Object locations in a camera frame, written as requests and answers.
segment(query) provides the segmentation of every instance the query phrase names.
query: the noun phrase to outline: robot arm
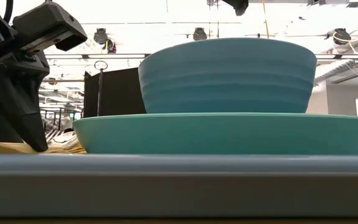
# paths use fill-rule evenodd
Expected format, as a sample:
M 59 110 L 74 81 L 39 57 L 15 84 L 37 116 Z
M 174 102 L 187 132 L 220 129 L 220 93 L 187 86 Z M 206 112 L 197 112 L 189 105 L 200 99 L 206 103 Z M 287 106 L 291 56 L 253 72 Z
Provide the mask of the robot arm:
M 0 16 L 0 114 L 36 151 L 47 150 L 40 117 L 38 91 L 49 74 L 44 49 L 55 45 L 70 50 L 85 42 L 80 23 L 58 4 L 46 1 L 15 17 L 11 27 L 12 0 Z

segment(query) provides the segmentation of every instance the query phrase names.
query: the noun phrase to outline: ceiling light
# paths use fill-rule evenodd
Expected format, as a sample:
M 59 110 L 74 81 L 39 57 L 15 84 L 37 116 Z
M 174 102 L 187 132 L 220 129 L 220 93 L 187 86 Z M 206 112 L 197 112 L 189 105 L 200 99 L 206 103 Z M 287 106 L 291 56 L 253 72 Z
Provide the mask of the ceiling light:
M 57 84 L 57 82 L 53 82 L 53 81 L 55 81 L 56 80 L 56 78 L 53 78 L 53 77 L 50 77 L 50 78 L 46 78 L 46 80 L 51 80 L 52 82 L 47 82 L 49 85 L 56 85 Z
M 102 47 L 102 50 L 105 49 L 107 49 L 107 54 L 115 54 L 117 52 L 116 43 L 111 38 L 107 38 Z
M 352 40 L 352 37 L 346 32 L 345 28 L 338 28 L 335 29 L 333 40 L 335 44 L 345 45 L 349 42 L 349 40 Z
M 106 34 L 106 28 L 97 28 L 96 32 L 94 33 L 93 40 L 96 43 L 103 45 L 107 39 L 108 37 Z
M 201 27 L 197 27 L 194 30 L 194 34 L 193 34 L 193 40 L 197 41 L 197 40 L 206 40 L 207 36 L 206 33 L 204 31 L 204 28 Z
M 310 4 L 318 4 L 318 3 L 319 3 L 319 0 L 308 1 L 308 3 L 310 3 Z
M 236 16 L 242 16 L 249 5 L 249 0 L 223 0 L 234 8 Z

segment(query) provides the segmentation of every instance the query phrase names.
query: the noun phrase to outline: yellow cloth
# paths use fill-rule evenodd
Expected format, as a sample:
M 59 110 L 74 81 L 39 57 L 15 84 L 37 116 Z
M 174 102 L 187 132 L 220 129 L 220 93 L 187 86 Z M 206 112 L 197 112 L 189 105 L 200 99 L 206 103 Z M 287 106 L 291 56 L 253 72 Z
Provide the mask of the yellow cloth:
M 0 142 L 0 154 L 17 154 L 17 153 L 38 153 L 33 150 L 26 143 L 8 143 Z M 72 149 L 64 150 L 62 147 L 49 147 L 49 149 L 43 153 L 86 153 L 86 151 L 81 147 L 77 146 Z

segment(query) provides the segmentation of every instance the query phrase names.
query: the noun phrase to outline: bowl rim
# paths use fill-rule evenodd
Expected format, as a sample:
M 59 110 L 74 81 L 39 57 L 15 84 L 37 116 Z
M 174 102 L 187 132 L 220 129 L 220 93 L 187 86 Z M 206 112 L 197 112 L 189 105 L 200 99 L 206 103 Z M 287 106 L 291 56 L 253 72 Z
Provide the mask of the bowl rim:
M 242 41 L 255 41 L 255 42 L 278 42 L 278 43 L 282 43 L 282 44 L 293 45 L 295 47 L 303 49 L 305 52 L 308 52 L 309 54 L 313 54 L 313 56 L 316 58 L 315 53 L 312 52 L 310 49 L 308 49 L 308 48 L 306 48 L 306 47 L 304 47 L 302 45 L 294 44 L 292 42 L 288 42 L 288 41 L 284 41 L 284 40 L 265 39 L 265 38 L 250 38 L 250 37 L 225 37 L 225 38 L 218 38 L 218 39 L 207 39 L 207 40 L 191 41 L 191 42 L 187 42 L 187 43 L 177 44 L 177 45 L 174 45 L 174 46 L 171 46 L 171 47 L 166 47 L 166 48 L 158 50 L 158 51 L 150 54 L 146 58 L 144 58 L 143 61 L 140 63 L 139 67 L 141 67 L 142 64 L 146 63 L 148 60 L 152 60 L 154 57 L 157 57 L 160 54 L 162 54 L 162 53 L 164 53 L 166 51 L 169 51 L 171 49 L 181 47 L 182 45 L 198 44 L 199 42 L 223 42 L 223 41 L 229 41 L 229 40 L 230 41 L 232 41 L 232 40 L 242 40 Z

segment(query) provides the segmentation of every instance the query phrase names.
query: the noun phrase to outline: metal pole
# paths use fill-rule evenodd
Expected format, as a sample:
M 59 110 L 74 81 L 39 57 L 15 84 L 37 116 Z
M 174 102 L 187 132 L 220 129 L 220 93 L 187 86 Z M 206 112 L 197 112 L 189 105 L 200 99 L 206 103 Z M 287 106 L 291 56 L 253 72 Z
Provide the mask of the metal pole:
M 103 69 L 100 70 L 100 75 L 99 75 L 98 116 L 100 116 L 100 106 L 102 103 L 102 85 L 103 85 Z
M 55 126 L 56 123 L 56 111 L 53 112 L 53 126 L 52 128 Z
M 59 110 L 59 125 L 58 125 L 58 130 L 60 131 L 60 124 L 62 123 L 62 109 L 60 108 Z
M 47 129 L 47 113 L 48 111 L 45 110 L 45 122 L 44 122 L 44 130 Z
M 98 94 L 98 116 L 100 116 L 100 106 L 102 102 L 102 85 L 103 85 L 103 70 L 107 69 L 109 65 L 104 61 L 97 61 L 94 63 L 95 69 L 100 70 L 99 75 L 99 94 Z

